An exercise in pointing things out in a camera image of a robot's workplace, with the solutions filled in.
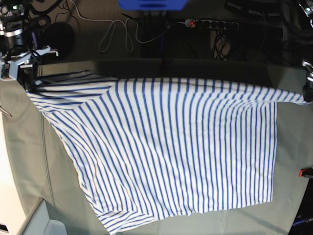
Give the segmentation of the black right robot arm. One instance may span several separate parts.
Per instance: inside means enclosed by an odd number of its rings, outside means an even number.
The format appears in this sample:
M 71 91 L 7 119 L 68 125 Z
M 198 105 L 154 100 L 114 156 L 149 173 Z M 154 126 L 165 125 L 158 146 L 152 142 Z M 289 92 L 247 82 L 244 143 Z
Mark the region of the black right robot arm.
M 59 4 L 38 11 L 31 0 L 0 2 L 0 79 L 17 81 L 26 91 L 35 89 L 37 72 L 46 54 L 59 56 L 57 49 L 44 45 L 40 35 L 51 26 L 48 15 Z

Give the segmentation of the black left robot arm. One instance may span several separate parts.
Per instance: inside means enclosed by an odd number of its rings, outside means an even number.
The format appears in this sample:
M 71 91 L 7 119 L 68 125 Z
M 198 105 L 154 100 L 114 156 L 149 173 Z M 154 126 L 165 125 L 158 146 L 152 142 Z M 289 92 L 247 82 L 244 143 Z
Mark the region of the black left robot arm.
M 299 0 L 299 6 L 305 13 L 313 27 L 313 1 L 312 0 Z M 306 102 L 313 101 L 313 64 L 308 60 L 302 61 L 302 66 L 306 70 L 306 83 L 303 87 L 303 98 Z

